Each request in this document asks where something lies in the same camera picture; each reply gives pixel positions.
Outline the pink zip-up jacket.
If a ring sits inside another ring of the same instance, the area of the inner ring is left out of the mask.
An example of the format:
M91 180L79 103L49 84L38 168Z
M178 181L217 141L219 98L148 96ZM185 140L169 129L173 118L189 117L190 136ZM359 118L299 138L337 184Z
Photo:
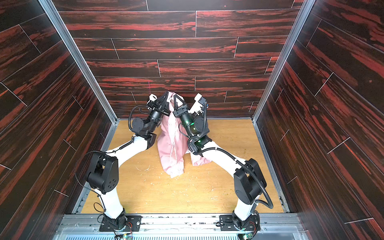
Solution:
M204 157L196 155L205 143L209 141L207 120L208 103L204 104L202 113L189 113L194 117L194 123L190 126L183 126L180 118L176 118L174 111L174 98L176 93L169 92L169 108L171 114L164 116L161 122L161 134L158 137L158 150L163 170L171 177L175 178L184 173L184 155L191 154L192 164L200 166L210 161Z

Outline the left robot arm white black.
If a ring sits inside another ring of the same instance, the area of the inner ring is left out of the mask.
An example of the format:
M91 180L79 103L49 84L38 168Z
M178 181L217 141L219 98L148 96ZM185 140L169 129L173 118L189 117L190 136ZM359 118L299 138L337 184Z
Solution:
M113 230L122 231L127 225L126 212L120 203L117 185L120 166L135 156L151 148L156 140L155 129L160 125L163 116L171 111L168 100L169 92L157 98L151 94L146 105L133 108L150 110L146 119L129 120L129 129L134 133L131 140L110 152L92 151L93 156L86 173L86 180L101 200L104 218Z

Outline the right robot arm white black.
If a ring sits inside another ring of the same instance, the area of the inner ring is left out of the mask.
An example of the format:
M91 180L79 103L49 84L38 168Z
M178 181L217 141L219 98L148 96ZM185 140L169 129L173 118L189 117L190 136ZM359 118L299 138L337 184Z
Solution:
M234 190L238 198L232 212L234 227L245 230L249 225L256 226L260 222L256 207L262 204L269 209L274 207L266 187L267 182L254 159L244 160L220 148L208 137L207 119L208 102L200 94L195 97L191 109L179 95L175 95L173 114L181 120L188 141L189 151L195 155L210 160L228 172L234 179Z

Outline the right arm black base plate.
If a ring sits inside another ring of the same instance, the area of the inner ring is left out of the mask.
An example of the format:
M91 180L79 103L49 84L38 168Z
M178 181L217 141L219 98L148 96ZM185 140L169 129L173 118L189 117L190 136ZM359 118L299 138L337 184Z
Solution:
M256 215L250 215L246 220L242 221L237 216L220 215L216 226L220 227L221 231L258 231L261 229L259 219Z

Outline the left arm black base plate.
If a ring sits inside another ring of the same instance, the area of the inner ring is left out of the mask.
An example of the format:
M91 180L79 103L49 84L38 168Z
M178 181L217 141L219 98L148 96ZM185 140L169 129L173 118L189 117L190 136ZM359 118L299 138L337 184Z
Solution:
M126 215L111 219L103 215L103 220L99 228L100 232L138 232L142 223L142 216Z

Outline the aluminium front rail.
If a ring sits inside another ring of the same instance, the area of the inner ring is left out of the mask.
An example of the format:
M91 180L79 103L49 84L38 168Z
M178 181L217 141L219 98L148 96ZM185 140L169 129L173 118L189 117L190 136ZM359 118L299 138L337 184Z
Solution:
M230 214L132 214L133 227L112 230L98 214L65 215L55 240L309 240L296 214L260 214L239 231Z

